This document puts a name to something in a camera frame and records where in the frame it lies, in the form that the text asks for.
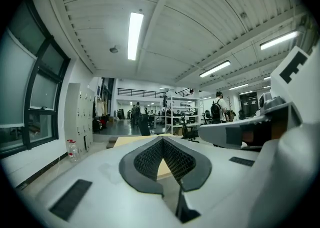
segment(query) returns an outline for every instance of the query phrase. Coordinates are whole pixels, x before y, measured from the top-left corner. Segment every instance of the fluorescent ceiling light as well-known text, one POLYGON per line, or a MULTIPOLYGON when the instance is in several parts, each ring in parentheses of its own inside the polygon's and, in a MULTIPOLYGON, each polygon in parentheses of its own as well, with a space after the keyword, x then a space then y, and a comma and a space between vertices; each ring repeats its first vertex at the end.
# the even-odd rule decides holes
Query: fluorescent ceiling light
POLYGON ((244 95, 244 94, 248 94, 248 93, 252 93, 253 91, 247 91, 247 92, 244 92, 244 93, 240 93, 239 95, 244 95))
POLYGON ((130 14, 128 34, 128 59, 136 60, 137 47, 140 35, 141 24, 144 15, 132 12, 130 14))
POLYGON ((248 86, 248 84, 240 85, 240 86, 237 86, 237 87, 231 88, 231 89, 229 89, 229 90, 235 90, 235 89, 239 89, 239 88, 241 88, 241 87, 245 87, 245 86, 248 86))
POLYGON ((227 61, 221 63, 220 65, 215 66, 214 68, 208 70, 207 72, 200 74, 200 77, 205 77, 207 75, 210 75, 210 74, 217 72, 218 70, 223 69, 224 67, 229 66, 229 65, 231 65, 231 63, 230 63, 230 61, 227 60, 227 61))
POLYGON ((281 35, 275 39, 272 39, 268 42, 264 42, 264 43, 260 44, 260 48, 261 48, 261 50, 267 49, 267 48, 274 46, 278 43, 281 43, 281 42, 287 41, 289 39, 292 39, 294 37, 297 37, 298 35, 299 35, 298 31, 289 32, 289 33, 281 35))

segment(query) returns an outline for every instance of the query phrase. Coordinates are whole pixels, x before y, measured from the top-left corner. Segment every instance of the locker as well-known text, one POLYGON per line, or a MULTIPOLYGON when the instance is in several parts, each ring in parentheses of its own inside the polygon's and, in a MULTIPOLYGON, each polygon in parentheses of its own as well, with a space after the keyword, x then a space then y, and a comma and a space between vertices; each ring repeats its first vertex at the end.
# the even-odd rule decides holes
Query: locker
POLYGON ((69 83, 64 112, 65 139, 76 141, 80 155, 93 143, 92 109, 94 92, 80 83, 69 83))

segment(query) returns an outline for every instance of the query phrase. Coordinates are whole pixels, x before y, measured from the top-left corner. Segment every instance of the wooden desk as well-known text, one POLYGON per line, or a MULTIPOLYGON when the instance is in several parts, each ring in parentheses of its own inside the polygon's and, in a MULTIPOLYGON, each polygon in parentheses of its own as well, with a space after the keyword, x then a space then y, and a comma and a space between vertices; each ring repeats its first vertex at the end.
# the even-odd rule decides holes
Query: wooden desk
MULTIPOLYGON (((125 144, 129 144, 141 139, 146 139, 146 138, 156 138, 156 137, 170 137, 172 136, 171 134, 160 134, 160 135, 152 135, 152 136, 137 136, 137 137, 118 137, 116 143, 114 144, 114 147, 122 146, 125 144)), ((170 169, 166 165, 164 159, 162 159, 159 169, 158 169, 158 177, 157 179, 162 179, 162 178, 167 178, 172 176, 170 169)))

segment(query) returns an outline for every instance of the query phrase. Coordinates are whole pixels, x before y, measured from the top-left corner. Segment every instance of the water bottle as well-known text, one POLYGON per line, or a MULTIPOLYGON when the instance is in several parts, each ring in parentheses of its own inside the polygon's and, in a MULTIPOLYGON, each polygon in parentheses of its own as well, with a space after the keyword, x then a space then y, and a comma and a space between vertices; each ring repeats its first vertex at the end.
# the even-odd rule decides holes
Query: water bottle
POLYGON ((76 142, 72 139, 67 140, 68 142, 68 155, 71 162, 76 162, 80 159, 79 149, 76 142))

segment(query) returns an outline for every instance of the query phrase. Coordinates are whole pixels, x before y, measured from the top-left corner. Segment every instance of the window frame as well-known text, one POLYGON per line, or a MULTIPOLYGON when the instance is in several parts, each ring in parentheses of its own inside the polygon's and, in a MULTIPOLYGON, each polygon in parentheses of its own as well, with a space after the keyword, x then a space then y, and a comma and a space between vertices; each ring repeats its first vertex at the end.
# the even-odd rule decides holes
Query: window frame
POLYGON ((41 20, 36 7, 33 3, 33 0, 25 0, 25 3, 27 5, 28 11, 30 12, 30 15, 34 19, 36 25, 42 32, 42 34, 45 37, 45 40, 41 44, 39 50, 36 53, 36 61, 33 65, 32 71, 30 73, 29 81, 27 84, 26 89, 26 95, 24 100, 24 111, 23 111, 23 123, 24 127, 21 127, 22 130, 22 142, 23 145, 20 147, 16 147, 13 149, 9 149, 6 151, 0 151, 0 158, 5 158, 10 155, 16 154, 21 151, 30 150, 33 147, 37 147, 39 145, 48 143, 50 141, 59 139, 59 131, 58 131, 58 110, 59 110, 59 98, 61 93, 61 87, 62 83, 65 77, 65 72, 68 68, 70 59, 68 56, 63 52, 63 50, 59 47, 57 42, 54 40, 54 37, 49 33, 48 29, 46 28, 45 24, 41 20), (61 68, 59 70, 58 75, 53 73, 51 70, 47 69, 42 62, 42 58, 49 46, 52 46, 57 53, 63 58, 63 62, 61 65, 61 68), (51 81, 54 81, 57 83, 57 89, 56 89, 56 95, 54 97, 54 105, 53 110, 47 110, 44 108, 31 108, 31 96, 32 96, 32 90, 34 87, 35 77, 37 74, 40 74, 41 76, 45 77, 46 79, 49 79, 51 81), (39 114, 39 115, 51 115, 51 131, 52 136, 49 138, 41 139, 35 142, 31 142, 30 136, 29 136, 29 121, 30 121, 30 114, 39 114))

